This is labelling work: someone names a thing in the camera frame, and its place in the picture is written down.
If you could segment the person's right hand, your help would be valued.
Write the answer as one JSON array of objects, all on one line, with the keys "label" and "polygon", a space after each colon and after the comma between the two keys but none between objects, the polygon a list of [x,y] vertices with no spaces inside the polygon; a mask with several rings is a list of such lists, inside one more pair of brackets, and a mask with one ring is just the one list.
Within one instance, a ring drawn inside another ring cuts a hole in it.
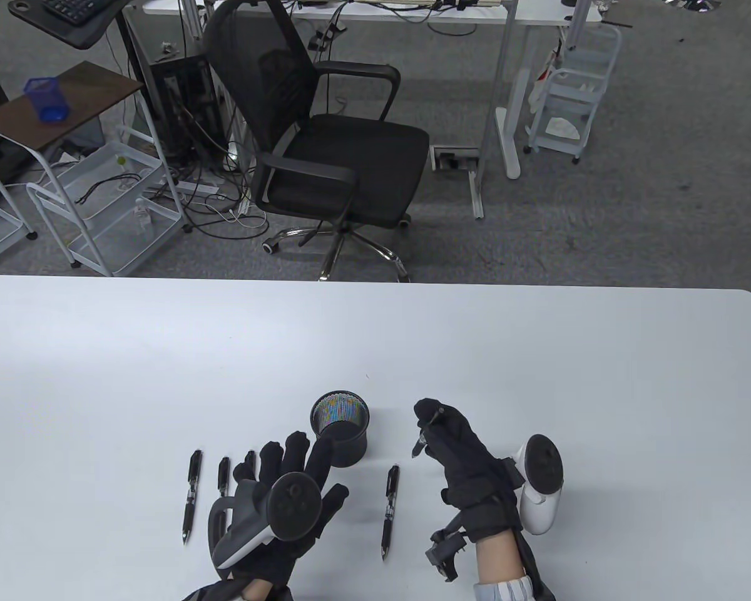
[{"label": "person's right hand", "polygon": [[521,532],[513,479],[473,432],[458,409],[424,398],[414,406],[425,453],[444,469],[445,504],[459,510],[461,527],[473,543],[498,533]]}]

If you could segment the person's left hand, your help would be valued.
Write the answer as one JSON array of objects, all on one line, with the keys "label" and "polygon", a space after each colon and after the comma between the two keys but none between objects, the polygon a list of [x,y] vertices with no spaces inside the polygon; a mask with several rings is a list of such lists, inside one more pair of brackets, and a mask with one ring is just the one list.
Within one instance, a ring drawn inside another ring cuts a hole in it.
[{"label": "person's left hand", "polygon": [[[259,453],[259,472],[253,500],[258,503],[272,485],[287,473],[305,473],[323,490],[332,467],[333,444],[317,440],[310,444],[306,433],[295,431],[284,444],[270,441]],[[347,500],[349,490],[333,485],[323,497],[318,520],[303,538],[291,542],[273,540],[250,552],[232,568],[230,578],[243,584],[239,596],[245,600],[278,599],[287,591],[297,560],[304,557],[323,535],[326,526]]]}]

